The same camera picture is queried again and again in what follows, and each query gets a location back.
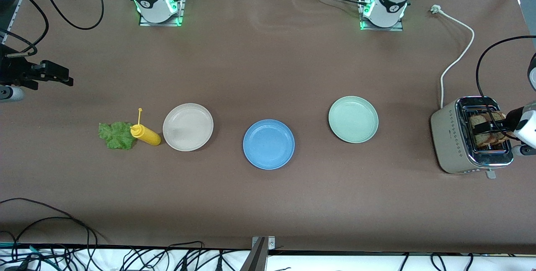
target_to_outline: blue plate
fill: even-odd
[[[294,153],[294,136],[283,122],[265,119],[247,129],[244,154],[247,160],[262,170],[275,170],[285,165]]]

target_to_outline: yellow squeeze bottle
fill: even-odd
[[[142,116],[142,108],[139,108],[138,111],[138,124],[134,124],[130,128],[130,133],[132,134],[132,137],[138,138],[141,141],[145,141],[150,145],[159,145],[162,141],[161,137],[157,133],[143,126],[142,124],[139,124],[139,119]]]

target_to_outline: white plate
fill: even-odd
[[[162,131],[170,147],[178,151],[193,151],[207,143],[213,129],[214,120],[205,107],[185,103],[169,112]]]

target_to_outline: white cable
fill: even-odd
[[[443,10],[441,10],[441,6],[439,5],[434,5],[432,6],[432,8],[430,9],[430,12],[431,13],[440,13],[441,15],[444,15],[445,17],[448,17],[449,19],[455,21],[456,23],[459,23],[460,25],[462,25],[463,27],[469,29],[471,31],[471,41],[469,42],[469,44],[467,45],[467,47],[465,48],[465,50],[461,53],[461,55],[456,59],[456,61],[454,61],[453,63],[451,63],[448,67],[446,67],[445,71],[443,72],[443,74],[441,74],[441,79],[440,79],[440,83],[441,83],[441,108],[443,108],[443,101],[444,101],[444,97],[445,97],[445,87],[444,87],[444,84],[443,84],[443,78],[445,77],[445,74],[448,72],[448,70],[450,70],[450,68],[454,65],[456,65],[457,62],[460,61],[460,59],[465,55],[465,53],[467,52],[467,50],[469,50],[469,47],[471,46],[471,44],[473,44],[473,40],[474,40],[474,30],[465,25],[464,23],[458,21],[457,19],[454,19],[453,17],[451,17],[450,15],[447,15],[446,13],[443,12]]]

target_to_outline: table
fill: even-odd
[[[129,0],[105,0],[96,29],[50,20],[37,62],[68,67],[72,88],[40,83],[24,101],[2,105],[3,199],[24,196],[70,212],[104,244],[160,245],[201,239],[207,247],[249,248],[274,235],[291,250],[536,253],[534,159],[516,158],[496,180],[454,176],[435,157],[429,119],[439,78],[470,34],[428,10],[473,27],[476,38],[446,76],[446,103],[476,95],[477,58],[490,44],[528,34],[517,0],[411,0],[402,33],[360,31],[358,11],[335,0],[187,0],[183,26],[139,27]],[[98,0],[56,0],[89,26]],[[12,31],[30,40],[43,28],[26,0]],[[8,40],[10,46],[23,44]],[[534,98],[526,67],[530,40],[494,49],[482,64],[486,95],[504,111]],[[379,129],[360,145],[329,129],[330,105],[345,95],[370,101]],[[107,149],[98,123],[142,123],[161,132],[182,103],[214,118],[210,141],[194,152],[138,143]],[[242,138],[254,122],[278,119],[296,151],[283,168],[253,167]],[[52,214],[32,204],[2,205],[0,225],[21,229]],[[23,241],[85,243],[61,221]]]

